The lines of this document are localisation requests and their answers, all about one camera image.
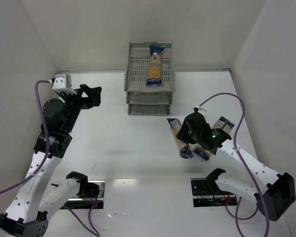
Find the spaghetti bag white label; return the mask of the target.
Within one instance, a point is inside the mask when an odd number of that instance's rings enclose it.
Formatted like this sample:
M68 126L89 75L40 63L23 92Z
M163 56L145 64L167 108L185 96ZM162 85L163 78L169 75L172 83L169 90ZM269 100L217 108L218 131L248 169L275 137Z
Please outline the spaghetti bag white label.
M218 128L223 130L225 133L229 134L234 126L235 124L233 124L230 120L221 116L214 124L213 129Z

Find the spaghetti bag blue yellow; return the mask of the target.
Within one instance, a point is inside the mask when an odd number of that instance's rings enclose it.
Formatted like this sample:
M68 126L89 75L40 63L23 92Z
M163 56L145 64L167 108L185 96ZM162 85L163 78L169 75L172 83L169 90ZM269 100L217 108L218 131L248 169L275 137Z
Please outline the spaghetti bag blue yellow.
M150 45L150 59L146 86L162 85L162 52L165 46Z

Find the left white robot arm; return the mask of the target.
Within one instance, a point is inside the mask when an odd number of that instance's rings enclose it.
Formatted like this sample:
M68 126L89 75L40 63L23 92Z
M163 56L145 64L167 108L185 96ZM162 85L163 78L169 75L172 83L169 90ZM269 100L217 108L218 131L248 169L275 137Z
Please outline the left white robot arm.
M87 175L75 171L48 196L44 196L49 180L62 161L72 140L70 135L81 110L98 107L101 87L81 84L72 92L61 90L57 98L38 104L42 125L34 146L32 162L11 205L0 213L0 229L14 237L42 237L50 219L66 202L79 198L97 198L99 186Z

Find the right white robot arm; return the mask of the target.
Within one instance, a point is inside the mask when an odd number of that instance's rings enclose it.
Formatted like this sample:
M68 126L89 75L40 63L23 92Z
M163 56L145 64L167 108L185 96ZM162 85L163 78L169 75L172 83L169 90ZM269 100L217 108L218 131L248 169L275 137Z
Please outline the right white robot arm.
M296 200L295 181L292 175L267 167L241 149L229 133L221 128L212 129L198 111L188 115L177 138L225 160L230 166L247 176L242 179L222 168L207 176L213 192L227 191L256 204L261 214L276 222Z

